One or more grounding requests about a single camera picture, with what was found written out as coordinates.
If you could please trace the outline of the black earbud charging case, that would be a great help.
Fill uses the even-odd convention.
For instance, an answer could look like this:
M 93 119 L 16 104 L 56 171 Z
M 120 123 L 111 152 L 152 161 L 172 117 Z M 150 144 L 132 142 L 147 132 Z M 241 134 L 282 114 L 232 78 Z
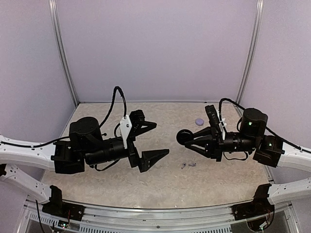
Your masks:
M 188 129 L 182 129 L 176 135 L 177 142 L 182 146 L 184 146 L 186 142 L 192 141 L 193 139 L 193 133 Z

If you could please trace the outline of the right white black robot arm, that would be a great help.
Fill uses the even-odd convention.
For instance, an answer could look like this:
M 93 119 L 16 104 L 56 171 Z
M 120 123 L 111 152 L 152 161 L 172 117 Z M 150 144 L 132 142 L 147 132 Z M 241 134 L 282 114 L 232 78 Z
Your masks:
M 206 157 L 220 162 L 225 153 L 244 152 L 260 164 L 311 170 L 311 150 L 299 147 L 275 135 L 265 135 L 268 116 L 255 108 L 247 108 L 238 121 L 237 132 L 227 132 L 220 111 L 213 105 L 205 107 L 209 126 L 193 133 L 181 130 L 177 142 Z

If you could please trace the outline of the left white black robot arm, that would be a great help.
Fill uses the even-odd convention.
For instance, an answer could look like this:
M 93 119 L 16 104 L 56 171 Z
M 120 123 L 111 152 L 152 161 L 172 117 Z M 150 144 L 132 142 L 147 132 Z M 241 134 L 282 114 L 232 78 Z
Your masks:
M 131 167 L 140 172 L 148 171 L 169 154 L 169 149 L 149 150 L 138 153 L 134 141 L 138 135 L 156 128 L 155 122 L 144 118 L 131 120 L 124 116 L 118 126 L 120 137 L 104 140 L 100 125 L 93 117 L 84 117 L 69 127 L 69 136 L 35 145 L 32 142 L 0 138 L 0 180 L 13 184 L 32 196 L 37 202 L 48 204 L 58 216 L 68 211 L 62 201 L 62 191 L 44 184 L 20 170 L 19 165 L 35 166 L 56 174 L 72 175 L 85 171 L 85 166 L 96 169 L 99 164 L 128 158 Z

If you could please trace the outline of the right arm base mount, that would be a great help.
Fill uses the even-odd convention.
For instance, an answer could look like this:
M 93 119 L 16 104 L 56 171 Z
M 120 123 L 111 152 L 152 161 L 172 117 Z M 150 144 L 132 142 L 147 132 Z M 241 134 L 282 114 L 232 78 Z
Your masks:
M 268 191 L 271 186 L 270 183 L 262 184 L 256 189 L 251 201 L 233 205 L 231 210 L 234 219 L 242 220 L 273 212 L 275 206 L 268 201 Z

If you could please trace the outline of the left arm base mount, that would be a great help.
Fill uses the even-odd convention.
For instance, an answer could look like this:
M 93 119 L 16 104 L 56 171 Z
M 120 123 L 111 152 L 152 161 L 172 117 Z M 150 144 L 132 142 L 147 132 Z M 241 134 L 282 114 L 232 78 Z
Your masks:
M 67 220 L 82 220 L 85 206 L 63 201 L 62 191 L 54 185 L 50 186 L 50 190 L 51 196 L 42 207 L 44 213 L 66 218 Z

